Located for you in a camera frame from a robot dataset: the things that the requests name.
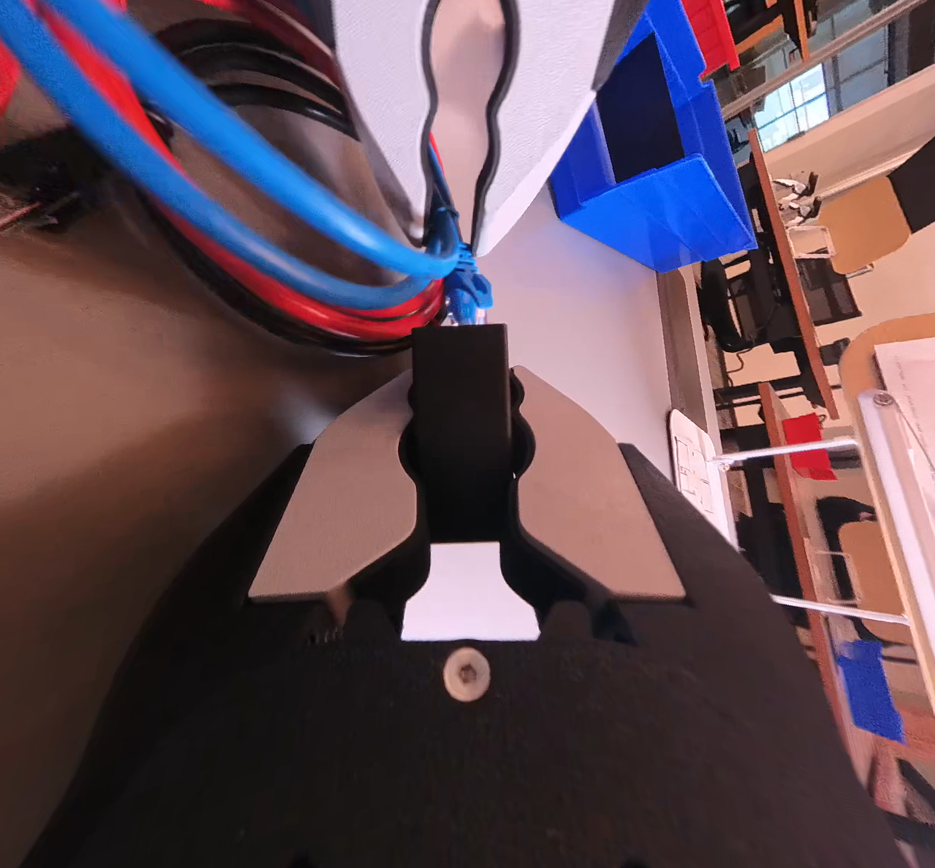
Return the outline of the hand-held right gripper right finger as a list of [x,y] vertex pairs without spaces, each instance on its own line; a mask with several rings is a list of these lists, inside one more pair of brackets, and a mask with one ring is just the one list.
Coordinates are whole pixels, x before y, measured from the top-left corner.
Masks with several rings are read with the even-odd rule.
[[582,605],[593,628],[625,604],[683,604],[684,582],[617,442],[528,368],[510,371],[506,581],[544,626]]

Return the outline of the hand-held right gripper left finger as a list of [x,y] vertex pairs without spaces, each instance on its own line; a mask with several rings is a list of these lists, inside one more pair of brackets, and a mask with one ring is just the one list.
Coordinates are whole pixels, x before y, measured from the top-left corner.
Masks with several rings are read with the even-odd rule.
[[411,388],[404,371],[314,441],[251,582],[251,602],[310,602],[345,589],[402,622],[430,562],[426,506],[404,442]]

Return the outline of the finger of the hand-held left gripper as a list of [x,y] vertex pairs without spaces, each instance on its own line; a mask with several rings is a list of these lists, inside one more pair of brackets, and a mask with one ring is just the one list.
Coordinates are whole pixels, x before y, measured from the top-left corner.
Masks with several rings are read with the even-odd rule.
[[489,254],[542,190],[595,101],[628,0],[499,0],[503,61],[486,109],[472,249]]
[[438,105],[430,37],[440,0],[330,0],[337,64],[380,194],[411,242],[425,232]]

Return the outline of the black ethernet switch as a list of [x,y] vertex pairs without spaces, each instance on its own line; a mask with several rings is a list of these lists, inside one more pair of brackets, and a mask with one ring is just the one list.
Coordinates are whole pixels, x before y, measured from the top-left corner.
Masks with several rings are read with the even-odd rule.
[[434,544],[497,543],[511,472],[503,324],[438,326],[412,341],[412,432]]

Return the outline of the white marker card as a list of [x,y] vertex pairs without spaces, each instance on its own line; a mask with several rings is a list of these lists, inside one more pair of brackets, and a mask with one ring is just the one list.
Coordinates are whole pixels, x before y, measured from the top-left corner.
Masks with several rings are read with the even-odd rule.
[[729,487],[719,452],[707,431],[677,409],[668,416],[673,483],[708,523],[737,548]]

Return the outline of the brown wooden table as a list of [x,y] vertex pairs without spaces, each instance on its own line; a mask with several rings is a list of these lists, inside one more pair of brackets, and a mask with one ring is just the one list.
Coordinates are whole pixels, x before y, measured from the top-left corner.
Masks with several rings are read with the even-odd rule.
[[787,295],[792,302],[796,317],[797,338],[802,345],[801,351],[804,352],[805,360],[799,359],[799,384],[803,393],[812,403],[813,408],[823,408],[831,421],[838,421],[840,414],[834,399],[834,389],[828,381],[821,358],[821,346],[812,322],[805,291],[801,285],[796,256],[780,214],[778,202],[773,192],[772,179],[754,128],[749,130],[747,138],[751,149],[751,160],[754,163],[757,181],[766,208],[767,228],[772,235],[775,251],[779,258],[780,270],[777,274],[782,277]]
[[[798,476],[792,467],[790,454],[780,452],[780,448],[786,445],[783,422],[785,408],[769,383],[759,383],[757,388],[802,597],[806,602],[816,603],[818,599],[808,551],[809,535],[796,488]],[[811,608],[805,611],[809,617],[812,645],[824,693],[834,715],[839,734],[842,740],[846,741],[850,738],[852,721],[846,696],[842,692],[833,643],[824,616]]]

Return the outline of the thin metal rod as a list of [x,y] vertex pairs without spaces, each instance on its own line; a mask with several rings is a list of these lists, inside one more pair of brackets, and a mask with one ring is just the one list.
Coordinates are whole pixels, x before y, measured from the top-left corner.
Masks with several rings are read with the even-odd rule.
[[873,621],[882,624],[899,625],[902,627],[910,626],[910,619],[905,615],[875,612],[851,605],[823,604],[772,593],[769,595],[769,597],[777,605],[801,609],[802,611],[819,614],[822,616],[859,618],[863,621]]
[[720,453],[706,460],[709,466],[715,466],[721,470],[727,470],[734,465],[745,461],[773,458],[777,455],[793,455],[809,452],[830,452],[837,450],[859,449],[859,441],[854,437],[842,437],[835,439],[822,439],[818,441],[808,441],[792,444],[772,445],[768,447],[740,450],[730,453]]

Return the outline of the blue storage bin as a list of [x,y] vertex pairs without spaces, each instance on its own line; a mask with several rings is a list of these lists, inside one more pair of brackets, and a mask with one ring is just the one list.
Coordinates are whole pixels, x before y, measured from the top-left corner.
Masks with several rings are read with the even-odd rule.
[[657,272],[755,246],[682,0],[649,0],[550,178],[558,218]]

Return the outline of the black office chair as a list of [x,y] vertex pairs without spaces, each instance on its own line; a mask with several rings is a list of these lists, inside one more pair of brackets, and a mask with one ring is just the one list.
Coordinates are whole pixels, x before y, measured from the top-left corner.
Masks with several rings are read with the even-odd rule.
[[723,352],[768,345],[775,354],[792,353],[801,344],[792,296],[764,248],[728,263],[702,263],[696,292],[702,320]]

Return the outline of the tan chair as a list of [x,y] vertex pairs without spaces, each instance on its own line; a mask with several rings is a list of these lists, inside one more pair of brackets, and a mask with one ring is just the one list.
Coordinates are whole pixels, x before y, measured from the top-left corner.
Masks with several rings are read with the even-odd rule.
[[912,234],[887,175],[825,201],[819,219],[834,246],[831,265],[844,276],[893,254]]

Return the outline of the blue paper flag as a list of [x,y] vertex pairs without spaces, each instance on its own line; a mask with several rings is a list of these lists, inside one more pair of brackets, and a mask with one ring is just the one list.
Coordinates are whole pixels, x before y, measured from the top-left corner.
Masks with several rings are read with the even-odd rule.
[[840,642],[837,664],[856,727],[904,745],[904,723],[885,676],[882,645],[863,640]]

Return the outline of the printed instruction sheet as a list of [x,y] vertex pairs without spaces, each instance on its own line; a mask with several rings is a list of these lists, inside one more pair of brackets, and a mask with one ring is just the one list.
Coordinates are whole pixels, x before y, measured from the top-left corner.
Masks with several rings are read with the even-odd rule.
[[934,338],[877,343],[874,354],[916,445],[934,472]]

